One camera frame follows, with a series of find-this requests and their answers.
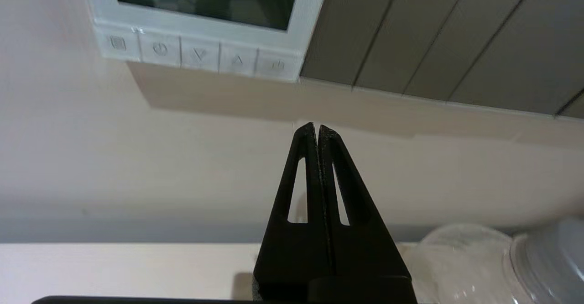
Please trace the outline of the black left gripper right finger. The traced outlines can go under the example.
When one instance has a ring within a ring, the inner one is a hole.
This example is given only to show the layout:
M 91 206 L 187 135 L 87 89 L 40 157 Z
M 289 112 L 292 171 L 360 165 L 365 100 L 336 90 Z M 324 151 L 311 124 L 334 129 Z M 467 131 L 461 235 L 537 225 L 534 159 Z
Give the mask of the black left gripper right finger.
M 331 263 L 318 280 L 319 302 L 415 304 L 412 277 L 344 141 L 322 125 L 318 152 Z

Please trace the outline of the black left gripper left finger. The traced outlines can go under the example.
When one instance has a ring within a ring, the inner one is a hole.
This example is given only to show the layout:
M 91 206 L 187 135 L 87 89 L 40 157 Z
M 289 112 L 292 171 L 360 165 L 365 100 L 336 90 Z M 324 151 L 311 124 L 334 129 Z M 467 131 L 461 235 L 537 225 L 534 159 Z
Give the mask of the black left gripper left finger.
M 307 223 L 288 221 L 298 163 L 305 161 Z M 325 203 L 313 123 L 292 138 L 266 231 L 255 262 L 252 294 L 262 302 L 307 302 L 313 279 L 330 271 Z

